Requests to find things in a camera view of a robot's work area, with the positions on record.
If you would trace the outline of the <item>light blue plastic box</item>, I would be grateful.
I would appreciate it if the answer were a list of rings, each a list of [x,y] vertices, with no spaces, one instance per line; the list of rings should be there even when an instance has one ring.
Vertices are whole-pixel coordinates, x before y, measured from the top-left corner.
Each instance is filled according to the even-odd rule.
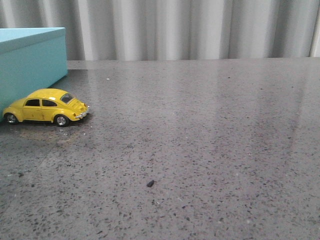
[[[0,30],[0,109],[68,73],[64,27]]]

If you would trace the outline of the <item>grey pleated curtain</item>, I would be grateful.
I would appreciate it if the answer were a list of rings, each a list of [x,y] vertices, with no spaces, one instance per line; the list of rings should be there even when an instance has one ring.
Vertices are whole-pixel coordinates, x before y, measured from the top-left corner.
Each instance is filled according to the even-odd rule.
[[[69,60],[320,55],[317,0],[3,0],[0,26],[64,27]]]

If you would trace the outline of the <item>small black debris piece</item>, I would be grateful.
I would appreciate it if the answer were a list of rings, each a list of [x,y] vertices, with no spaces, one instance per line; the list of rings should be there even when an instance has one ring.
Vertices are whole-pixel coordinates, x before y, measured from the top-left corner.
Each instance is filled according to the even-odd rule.
[[[154,180],[151,180],[150,182],[147,183],[147,187],[152,187],[154,185],[155,181]]]

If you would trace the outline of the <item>yellow toy beetle car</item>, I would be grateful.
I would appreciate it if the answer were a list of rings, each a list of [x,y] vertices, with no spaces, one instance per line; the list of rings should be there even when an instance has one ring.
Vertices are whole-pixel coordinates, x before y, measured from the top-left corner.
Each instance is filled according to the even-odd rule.
[[[89,108],[86,103],[65,90],[43,88],[16,100],[3,110],[2,115],[3,119],[12,125],[37,121],[66,127],[70,122],[86,117]]]

